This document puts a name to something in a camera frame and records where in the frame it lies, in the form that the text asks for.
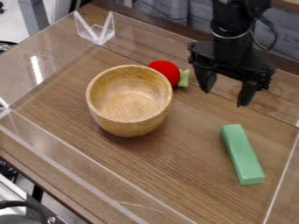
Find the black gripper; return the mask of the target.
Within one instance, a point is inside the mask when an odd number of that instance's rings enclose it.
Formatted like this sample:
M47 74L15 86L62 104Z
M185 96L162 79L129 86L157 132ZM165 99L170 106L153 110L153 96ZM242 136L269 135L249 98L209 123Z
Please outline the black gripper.
M218 74L242 81L238 93L238 106L251 103L257 90L269 89L277 69L266 63L254 48L253 30L237 37L223 38L214 35L213 41L191 42L189 62L205 93L209 93Z

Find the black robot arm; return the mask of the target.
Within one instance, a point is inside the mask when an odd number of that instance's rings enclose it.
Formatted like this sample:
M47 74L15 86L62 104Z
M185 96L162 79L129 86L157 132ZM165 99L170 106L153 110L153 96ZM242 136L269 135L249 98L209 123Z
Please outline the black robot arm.
M251 103L255 92L270 88L277 68L266 62L254 45L270 50L278 41L277 28L263 16L271 0L211 0L213 18L210 32L213 41L191 42L189 50L195 77L203 92L209 93L218 74L242 82L238 106ZM255 39L257 21L274 32L275 39L266 49Z

